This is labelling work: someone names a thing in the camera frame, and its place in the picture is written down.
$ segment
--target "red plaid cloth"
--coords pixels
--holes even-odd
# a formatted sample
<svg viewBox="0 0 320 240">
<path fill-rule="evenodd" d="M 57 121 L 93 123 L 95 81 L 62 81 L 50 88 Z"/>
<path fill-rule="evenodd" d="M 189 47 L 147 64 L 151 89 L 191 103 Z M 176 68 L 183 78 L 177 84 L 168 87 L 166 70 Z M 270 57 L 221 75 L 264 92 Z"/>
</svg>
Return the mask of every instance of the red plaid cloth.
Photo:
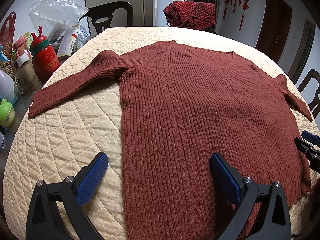
<svg viewBox="0 0 320 240">
<path fill-rule="evenodd" d="M 173 1 L 163 12 L 170 27 L 201 31 L 216 22 L 216 5 L 213 3 Z"/>
</svg>

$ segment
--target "bottle with reindeer antlers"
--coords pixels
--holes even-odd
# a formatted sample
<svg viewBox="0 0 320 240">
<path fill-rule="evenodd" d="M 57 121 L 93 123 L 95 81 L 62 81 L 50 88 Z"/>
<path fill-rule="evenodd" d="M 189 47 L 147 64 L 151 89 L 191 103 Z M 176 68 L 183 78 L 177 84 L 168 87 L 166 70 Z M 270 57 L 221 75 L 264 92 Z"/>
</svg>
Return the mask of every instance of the bottle with reindeer antlers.
<svg viewBox="0 0 320 240">
<path fill-rule="evenodd" d="M 53 47 L 49 45 L 47 37 L 41 35 L 41 26 L 39 26 L 38 32 L 38 36 L 35 33 L 31 33 L 33 41 L 30 46 L 30 52 L 33 55 L 32 64 L 38 79 L 46 82 L 60 67 L 60 62 Z"/>
</svg>

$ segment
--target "red knit sweater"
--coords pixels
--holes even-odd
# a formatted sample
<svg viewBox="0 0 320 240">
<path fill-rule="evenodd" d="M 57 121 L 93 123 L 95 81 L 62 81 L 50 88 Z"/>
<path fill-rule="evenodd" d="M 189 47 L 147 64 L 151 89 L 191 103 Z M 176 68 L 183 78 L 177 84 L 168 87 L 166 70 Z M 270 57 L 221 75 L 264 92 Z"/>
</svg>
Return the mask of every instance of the red knit sweater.
<svg viewBox="0 0 320 240">
<path fill-rule="evenodd" d="M 210 174 L 215 152 L 257 183 L 279 180 L 289 205 L 310 190 L 308 161 L 295 147 L 300 134 L 286 100 L 312 117 L 288 91 L 284 75 L 273 79 L 234 52 L 175 41 L 121 56 L 106 50 L 82 72 L 37 92 L 29 117 L 100 77 L 120 78 L 129 240 L 213 239 L 232 212 Z"/>
</svg>

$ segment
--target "beige quilted fabric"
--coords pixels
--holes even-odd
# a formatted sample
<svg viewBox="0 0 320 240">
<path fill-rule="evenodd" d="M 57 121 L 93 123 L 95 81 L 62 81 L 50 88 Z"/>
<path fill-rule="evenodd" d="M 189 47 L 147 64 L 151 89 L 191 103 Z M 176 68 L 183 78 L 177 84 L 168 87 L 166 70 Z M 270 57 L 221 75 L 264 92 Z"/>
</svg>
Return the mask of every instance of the beige quilted fabric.
<svg viewBox="0 0 320 240">
<path fill-rule="evenodd" d="M 272 77 L 284 74 L 263 53 L 218 35 L 180 28 L 126 27 L 109 28 L 89 41 L 54 73 L 45 86 L 83 70 L 105 49 L 123 54 L 156 41 L 167 40 L 199 48 L 235 51 Z M 289 79 L 288 87 L 302 99 Z M 25 239 L 28 205 L 37 180 L 44 179 L 47 183 L 53 183 L 68 175 L 75 175 L 99 151 L 108 155 L 109 167 L 84 209 L 105 240 L 126 239 L 121 188 L 119 96 L 117 83 L 100 80 L 35 119 L 28 120 L 28 113 L 25 115 L 10 150 L 3 184 L 7 222 L 19 239 Z M 300 131 L 319 134 L 314 121 L 309 122 L 302 114 L 292 111 Z M 311 177 L 314 183 L 317 174 L 312 172 Z M 68 231 L 77 239 L 63 205 L 59 203 L 58 206 Z M 291 207 L 292 233 L 298 234 L 306 227 L 310 207 L 308 194 Z"/>
</svg>

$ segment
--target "silver bolt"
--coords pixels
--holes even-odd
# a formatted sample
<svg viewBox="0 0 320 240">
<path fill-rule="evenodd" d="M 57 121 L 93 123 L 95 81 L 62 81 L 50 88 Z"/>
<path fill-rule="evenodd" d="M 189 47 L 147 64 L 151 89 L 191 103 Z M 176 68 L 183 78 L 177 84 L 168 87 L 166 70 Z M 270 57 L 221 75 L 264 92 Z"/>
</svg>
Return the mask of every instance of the silver bolt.
<svg viewBox="0 0 320 240">
<path fill-rule="evenodd" d="M 44 182 L 44 181 L 43 181 L 42 179 L 41 179 L 41 180 L 38 180 L 38 181 L 37 181 L 37 186 L 42 186 L 42 185 L 43 185 L 43 182 Z"/>
<path fill-rule="evenodd" d="M 275 181 L 276 187 L 281 187 L 281 183 L 279 181 Z"/>
<path fill-rule="evenodd" d="M 244 182 L 247 184 L 251 184 L 253 182 L 253 180 L 250 177 L 246 177 L 246 178 L 244 178 Z"/>
<path fill-rule="evenodd" d="M 70 183 L 73 182 L 74 177 L 73 176 L 68 176 L 66 177 L 66 182 Z"/>
</svg>

